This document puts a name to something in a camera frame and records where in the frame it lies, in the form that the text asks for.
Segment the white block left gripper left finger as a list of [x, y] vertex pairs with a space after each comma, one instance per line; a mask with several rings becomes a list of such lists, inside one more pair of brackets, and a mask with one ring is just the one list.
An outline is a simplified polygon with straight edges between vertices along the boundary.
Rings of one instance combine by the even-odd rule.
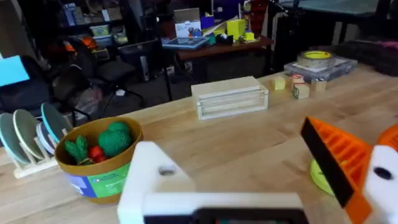
[[147, 194], [194, 191], [194, 181], [156, 143], [141, 141], [136, 144], [118, 203], [119, 223], [144, 222]]

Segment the white orange left gripper right finger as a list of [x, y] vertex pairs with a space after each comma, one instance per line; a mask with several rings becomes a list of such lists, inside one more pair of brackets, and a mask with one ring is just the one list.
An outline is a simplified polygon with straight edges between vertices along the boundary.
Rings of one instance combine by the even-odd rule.
[[397, 125], [373, 146], [312, 117], [300, 133], [352, 223], [397, 223]]

